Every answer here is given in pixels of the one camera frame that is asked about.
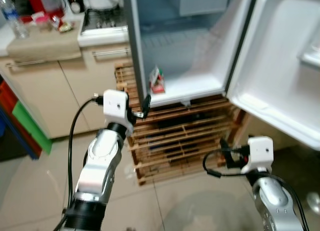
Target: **water bottle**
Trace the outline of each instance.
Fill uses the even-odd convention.
[[[29,36],[29,33],[21,21],[17,10],[12,3],[11,0],[0,0],[0,8],[3,12],[5,19],[7,20],[8,24],[12,28],[15,36],[18,39],[25,39]]]

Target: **cabinet door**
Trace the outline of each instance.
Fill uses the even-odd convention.
[[[88,47],[82,50],[82,58],[61,61],[62,70],[81,105],[94,93],[116,89],[115,64],[131,62],[129,44]],[[89,105],[83,110],[90,130],[105,126],[103,108]]]
[[[11,84],[31,116],[49,138],[69,135],[70,126],[79,105],[58,62],[12,65],[12,60],[0,61],[1,73]],[[89,130],[83,115],[77,120],[75,133]]]

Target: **wooden pallet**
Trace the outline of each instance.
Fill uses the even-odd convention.
[[[129,94],[129,105],[140,110],[131,64],[115,68],[117,88]],[[219,150],[223,137],[234,136],[241,126],[242,112],[221,95],[193,100],[186,108],[173,104],[150,110],[144,120],[137,120],[128,138],[138,183],[168,179],[203,170],[202,159],[208,152]],[[208,160],[211,167],[225,164],[217,152]]]

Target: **stove burner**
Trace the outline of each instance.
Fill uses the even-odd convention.
[[[82,32],[127,26],[124,10],[120,7],[105,10],[87,9]]]

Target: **red object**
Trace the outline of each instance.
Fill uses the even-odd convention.
[[[32,21],[32,17],[31,15],[25,15],[25,16],[20,16],[20,19],[22,20],[22,22],[26,23],[30,23]]]
[[[42,16],[42,17],[38,17],[36,20],[35,20],[35,23],[46,23],[48,22],[50,19],[50,17],[48,15],[45,15],[45,16]]]
[[[24,140],[28,143],[33,152],[40,157],[42,148],[32,138],[32,136],[25,130],[25,128],[19,123],[16,117],[12,114],[18,99],[15,94],[11,91],[10,87],[6,82],[2,82],[0,85],[0,105],[10,118],[11,122],[18,129]]]
[[[58,16],[62,18],[64,13],[64,7],[61,0],[29,0],[34,12],[38,13],[43,11],[50,17]]]
[[[64,24],[64,22],[62,22],[58,16],[52,16],[51,23],[56,30],[58,30]]]

